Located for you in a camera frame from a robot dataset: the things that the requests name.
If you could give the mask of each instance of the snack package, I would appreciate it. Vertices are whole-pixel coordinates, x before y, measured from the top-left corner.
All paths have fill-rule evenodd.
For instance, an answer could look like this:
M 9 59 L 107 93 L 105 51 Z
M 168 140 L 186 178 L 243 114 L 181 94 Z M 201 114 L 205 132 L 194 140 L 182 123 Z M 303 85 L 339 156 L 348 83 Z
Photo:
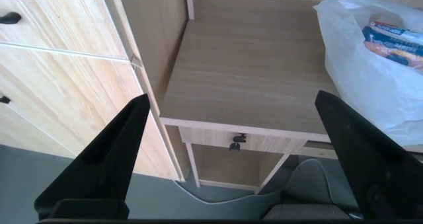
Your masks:
M 423 73 L 423 46 L 420 44 L 390 37 L 385 32 L 378 32 L 370 26 L 364 27 L 363 35 L 367 49 Z
M 395 25 L 387 24 L 384 22 L 373 21 L 369 25 L 373 30 L 396 38 L 405 42 L 411 42 L 423 45 L 423 34 L 412 32 L 408 29 L 403 29 Z

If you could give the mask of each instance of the wooden desk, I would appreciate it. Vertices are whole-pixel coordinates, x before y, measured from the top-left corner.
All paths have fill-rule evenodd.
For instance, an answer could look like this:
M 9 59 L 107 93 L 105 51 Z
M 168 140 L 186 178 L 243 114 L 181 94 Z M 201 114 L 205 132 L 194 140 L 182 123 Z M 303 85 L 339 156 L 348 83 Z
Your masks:
M 338 95 L 325 70 L 315 2 L 198 3 L 161 110 L 162 123 L 179 127 L 197 185 L 259 192 L 289 155 L 336 158 L 314 143 L 330 142 L 317 93 Z M 246 143 L 229 151 L 238 133 Z

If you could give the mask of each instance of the drawer handle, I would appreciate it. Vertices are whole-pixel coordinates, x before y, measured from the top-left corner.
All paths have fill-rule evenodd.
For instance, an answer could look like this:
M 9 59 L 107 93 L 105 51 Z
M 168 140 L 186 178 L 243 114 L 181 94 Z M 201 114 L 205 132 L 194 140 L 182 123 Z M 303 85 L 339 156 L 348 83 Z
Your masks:
M 2 96 L 2 97 L 0 98 L 0 102 L 5 103 L 5 104 L 8 104 L 8 103 L 10 103 L 10 102 L 11 102 L 11 99 L 9 99 L 9 98 L 8 98 L 8 97 L 6 97 L 6 96 Z
M 241 150 L 240 143 L 247 142 L 247 137 L 245 133 L 240 133 L 240 135 L 233 137 L 232 140 L 233 140 L 233 143 L 229 145 L 229 151 L 232 151 L 233 149 L 240 151 Z
M 16 24 L 22 19 L 20 14 L 15 12 L 7 13 L 5 16 L 0 17 L 0 24 Z

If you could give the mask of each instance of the desk top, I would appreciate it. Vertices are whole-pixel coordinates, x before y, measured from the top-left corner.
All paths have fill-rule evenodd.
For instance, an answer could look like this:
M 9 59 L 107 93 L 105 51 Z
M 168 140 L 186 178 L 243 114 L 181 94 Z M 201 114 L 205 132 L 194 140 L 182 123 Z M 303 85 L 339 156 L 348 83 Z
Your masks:
M 314 101 L 319 90 L 338 93 L 325 70 L 314 4 L 201 0 L 182 39 L 162 122 L 328 141 Z

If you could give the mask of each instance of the desk drawer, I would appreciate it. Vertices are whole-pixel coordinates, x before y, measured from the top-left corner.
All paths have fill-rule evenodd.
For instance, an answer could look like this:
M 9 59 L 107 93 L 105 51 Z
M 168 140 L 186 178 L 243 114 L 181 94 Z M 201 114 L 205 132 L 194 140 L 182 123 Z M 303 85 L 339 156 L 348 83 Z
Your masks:
M 230 131 L 206 130 L 200 128 L 179 127 L 180 136 L 185 143 L 212 145 L 229 148 L 233 138 L 240 135 Z M 240 143 L 241 149 L 265 151 L 271 153 L 296 153 L 306 140 L 269 135 L 247 134 L 246 142 Z

